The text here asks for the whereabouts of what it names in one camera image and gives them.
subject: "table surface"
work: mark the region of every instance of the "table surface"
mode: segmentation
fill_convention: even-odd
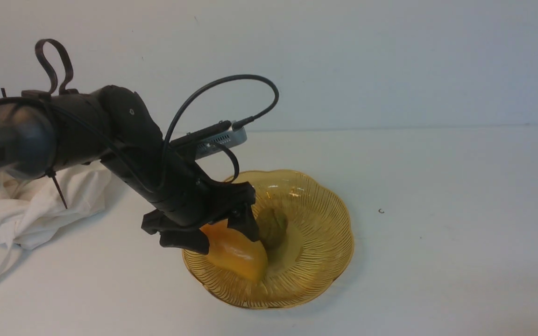
[[[0,335],[538,335],[538,126],[251,133],[235,153],[348,205],[354,258],[323,295],[289,310],[220,302],[141,231],[152,206],[114,180],[108,210],[0,278]],[[220,155],[201,166],[231,170]]]

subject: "ribbed glass bowl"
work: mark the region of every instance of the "ribbed glass bowl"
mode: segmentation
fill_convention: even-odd
[[[186,268],[216,298],[249,309],[291,308],[321,295],[352,259],[354,239],[344,202],[305,174],[293,170],[243,172],[256,190],[256,215],[279,208],[288,217],[282,246],[268,251],[267,275],[252,283],[222,270],[205,255],[183,250]]]

